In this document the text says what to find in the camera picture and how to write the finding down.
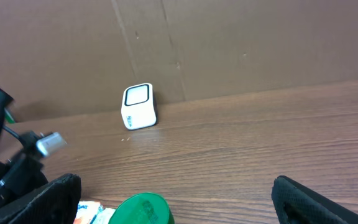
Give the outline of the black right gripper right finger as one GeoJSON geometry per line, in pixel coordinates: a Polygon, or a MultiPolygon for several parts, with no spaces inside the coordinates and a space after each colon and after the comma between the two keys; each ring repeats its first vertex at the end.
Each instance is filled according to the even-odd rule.
{"type": "Polygon", "coordinates": [[[271,197],[280,224],[358,224],[358,214],[284,175],[271,197]]]}

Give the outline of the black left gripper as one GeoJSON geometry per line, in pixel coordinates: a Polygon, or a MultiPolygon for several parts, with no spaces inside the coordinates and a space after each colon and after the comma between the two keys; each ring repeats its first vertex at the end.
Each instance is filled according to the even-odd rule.
{"type": "Polygon", "coordinates": [[[30,131],[19,136],[23,148],[10,161],[0,161],[0,208],[48,183],[42,173],[41,159],[36,142],[43,137],[30,131]]]}

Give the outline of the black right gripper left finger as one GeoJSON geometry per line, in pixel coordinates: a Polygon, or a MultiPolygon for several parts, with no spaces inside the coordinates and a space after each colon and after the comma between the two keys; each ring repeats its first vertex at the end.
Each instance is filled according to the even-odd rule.
{"type": "Polygon", "coordinates": [[[81,178],[65,174],[0,208],[0,224],[73,224],[81,178]]]}

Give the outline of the orange Kleenex tissue pack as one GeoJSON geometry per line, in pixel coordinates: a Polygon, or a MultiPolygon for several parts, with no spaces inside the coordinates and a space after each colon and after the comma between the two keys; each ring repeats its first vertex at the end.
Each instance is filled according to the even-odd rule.
{"type": "Polygon", "coordinates": [[[77,207],[74,224],[92,224],[99,213],[104,210],[100,202],[80,201],[77,207]]]}

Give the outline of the green lid jar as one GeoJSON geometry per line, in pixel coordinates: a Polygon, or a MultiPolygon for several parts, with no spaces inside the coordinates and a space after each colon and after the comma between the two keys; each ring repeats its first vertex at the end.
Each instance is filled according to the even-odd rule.
{"type": "Polygon", "coordinates": [[[109,224],[175,224],[167,201],[154,192],[135,194],[117,207],[109,224]]]}

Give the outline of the teal tissue pack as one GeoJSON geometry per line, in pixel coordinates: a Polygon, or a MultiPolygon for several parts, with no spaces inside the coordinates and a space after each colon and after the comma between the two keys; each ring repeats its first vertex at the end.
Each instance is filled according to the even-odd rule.
{"type": "Polygon", "coordinates": [[[103,211],[98,212],[92,219],[91,224],[108,224],[115,211],[113,208],[105,208],[103,211]]]}

